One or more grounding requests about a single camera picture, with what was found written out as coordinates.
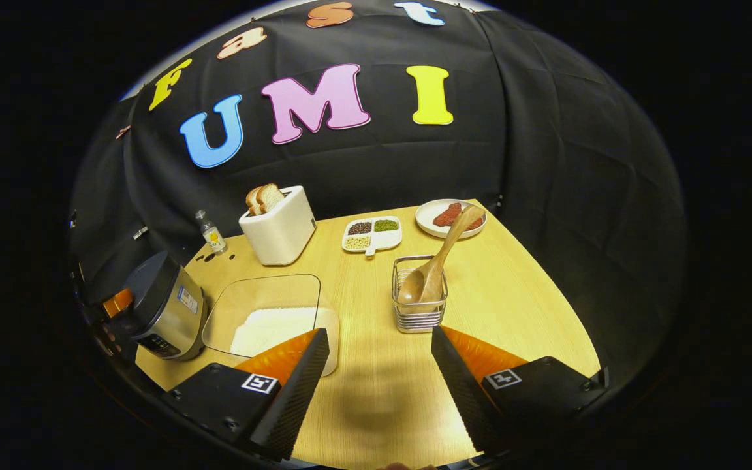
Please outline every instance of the blue letter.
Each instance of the blue letter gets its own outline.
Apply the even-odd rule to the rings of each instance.
[[[187,151],[191,152],[191,160],[196,166],[212,168],[221,165],[239,151],[242,146],[242,123],[236,105],[241,100],[242,95],[233,95],[214,106],[214,112],[222,115],[222,125],[225,126],[225,143],[218,149],[212,149],[205,137],[207,113],[199,113],[181,125],[179,132],[184,134]]]
[[[436,13],[437,10],[424,6],[418,2],[394,3],[396,8],[404,8],[408,16],[417,23],[430,24],[431,26],[443,26],[445,21],[439,18],[431,18],[429,13]]]

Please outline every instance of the pink letter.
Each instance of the pink letter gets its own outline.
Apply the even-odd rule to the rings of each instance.
[[[329,104],[330,118],[326,126],[331,129],[347,129],[370,122],[370,114],[362,110],[356,89],[356,74],[361,67],[356,63],[344,63],[326,69],[315,93],[310,93],[294,78],[283,78],[263,87],[262,93],[272,100],[277,132],[272,142],[284,144],[292,142],[304,133],[295,125],[292,114],[317,132],[321,128],[323,112]]]

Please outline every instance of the wooden spoon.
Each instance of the wooden spoon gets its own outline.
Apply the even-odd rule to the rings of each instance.
[[[484,209],[474,204],[466,206],[460,216],[451,224],[445,236],[443,246],[439,252],[426,264],[421,265],[408,275],[399,290],[397,301],[401,304],[417,304],[421,302],[436,302],[443,297],[443,264],[451,247],[460,238],[466,227],[483,217]],[[424,313],[427,307],[403,307],[402,313]]]

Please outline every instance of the tabletop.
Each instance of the tabletop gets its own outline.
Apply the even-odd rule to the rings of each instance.
[[[288,266],[260,264],[244,235],[227,238],[225,254],[196,261],[211,253],[205,245],[185,266],[204,289],[206,302],[240,279],[313,274],[321,280],[322,301],[331,304],[339,318],[338,363],[315,389],[293,458],[373,470],[390,462],[411,468],[444,465],[479,454],[431,355],[431,334],[406,334],[396,328],[394,260],[435,254],[443,242],[418,227],[415,211],[411,206],[319,221],[300,258]],[[372,258],[342,250],[347,223],[382,216],[399,217],[399,246]],[[587,377],[600,368],[570,304],[492,214],[487,212],[480,233],[457,241],[448,254],[445,276],[445,326],[525,360],[552,355]],[[139,347],[135,362],[170,390],[211,362],[235,366],[242,360],[211,348],[186,362],[161,360]]]

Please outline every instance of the rice cooker label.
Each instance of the rice cooker label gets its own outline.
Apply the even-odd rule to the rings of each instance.
[[[196,298],[193,298],[190,292],[187,292],[185,286],[179,286],[179,300],[196,315],[199,309],[199,302],[197,302]]]

